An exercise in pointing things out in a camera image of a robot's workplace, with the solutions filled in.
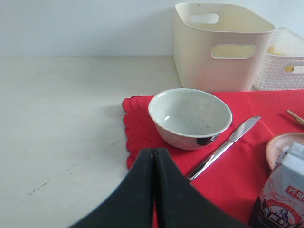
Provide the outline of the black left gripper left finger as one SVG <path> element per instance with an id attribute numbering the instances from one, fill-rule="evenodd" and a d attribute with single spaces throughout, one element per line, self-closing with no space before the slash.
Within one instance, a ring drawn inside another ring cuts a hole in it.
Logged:
<path id="1" fill-rule="evenodd" d="M 154 149 L 143 149 L 114 192 L 72 228 L 151 228 Z"/>

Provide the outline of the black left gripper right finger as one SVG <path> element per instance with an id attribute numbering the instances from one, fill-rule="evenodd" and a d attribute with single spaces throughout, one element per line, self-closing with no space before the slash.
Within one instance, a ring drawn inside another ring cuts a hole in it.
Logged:
<path id="1" fill-rule="evenodd" d="M 168 150 L 153 151 L 154 200 L 160 228 L 245 228 L 202 196 L 181 173 Z"/>

